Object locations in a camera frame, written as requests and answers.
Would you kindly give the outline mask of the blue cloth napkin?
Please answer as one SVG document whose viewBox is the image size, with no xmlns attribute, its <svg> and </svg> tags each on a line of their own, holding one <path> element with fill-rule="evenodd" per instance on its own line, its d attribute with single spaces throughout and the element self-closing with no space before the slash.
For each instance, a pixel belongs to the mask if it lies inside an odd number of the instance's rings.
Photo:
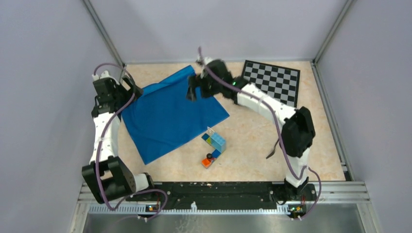
<svg viewBox="0 0 412 233">
<path fill-rule="evenodd" d="M 126 107 L 121 117 L 144 164 L 177 149 L 229 117 L 214 98 L 186 99 L 189 65 L 158 83 L 143 88 L 143 95 Z"/>
</svg>

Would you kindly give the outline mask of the colourful toy brick assembly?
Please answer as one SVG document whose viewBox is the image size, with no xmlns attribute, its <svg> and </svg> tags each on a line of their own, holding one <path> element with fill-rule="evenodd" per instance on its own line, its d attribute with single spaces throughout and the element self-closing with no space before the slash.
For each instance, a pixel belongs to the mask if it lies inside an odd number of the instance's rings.
<svg viewBox="0 0 412 233">
<path fill-rule="evenodd" d="M 225 152 L 226 140 L 211 127 L 207 128 L 207 131 L 202 135 L 202 139 L 214 149 L 202 160 L 203 167 L 208 169 Z"/>
</svg>

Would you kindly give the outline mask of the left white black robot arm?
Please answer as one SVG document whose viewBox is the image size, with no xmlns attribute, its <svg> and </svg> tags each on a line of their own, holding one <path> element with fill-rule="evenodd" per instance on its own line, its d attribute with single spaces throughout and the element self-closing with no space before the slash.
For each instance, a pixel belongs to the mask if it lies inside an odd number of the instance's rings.
<svg viewBox="0 0 412 233">
<path fill-rule="evenodd" d="M 82 177 L 97 203 L 136 192 L 143 200 L 151 200 L 156 193 L 151 176 L 133 174 L 118 154 L 121 112 L 141 97 L 143 90 L 129 77 L 118 81 L 107 70 L 92 78 L 97 93 L 91 112 L 95 126 L 94 149 L 88 165 L 82 167 Z"/>
</svg>

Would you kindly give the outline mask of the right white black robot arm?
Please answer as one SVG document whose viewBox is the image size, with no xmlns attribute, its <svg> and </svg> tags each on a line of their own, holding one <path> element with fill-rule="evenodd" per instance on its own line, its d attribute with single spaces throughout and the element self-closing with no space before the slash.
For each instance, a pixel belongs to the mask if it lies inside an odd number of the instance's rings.
<svg viewBox="0 0 412 233">
<path fill-rule="evenodd" d="M 186 98 L 196 101 L 221 94 L 271 121 L 278 133 L 288 172 L 285 194 L 291 200 L 304 195 L 310 147 L 315 137 L 311 112 L 297 108 L 300 72 L 296 69 L 245 61 L 242 74 L 234 77 L 222 59 L 197 58 L 201 73 L 189 76 Z"/>
</svg>

